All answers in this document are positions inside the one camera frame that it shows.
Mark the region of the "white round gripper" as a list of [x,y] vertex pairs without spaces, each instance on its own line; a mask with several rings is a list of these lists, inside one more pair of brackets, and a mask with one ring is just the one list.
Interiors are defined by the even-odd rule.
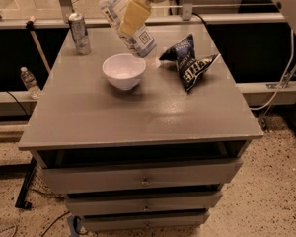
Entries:
[[[149,0],[153,3],[161,3],[166,0]],[[139,0],[128,0],[120,11],[119,31],[131,37],[139,30],[151,15],[151,7]]]

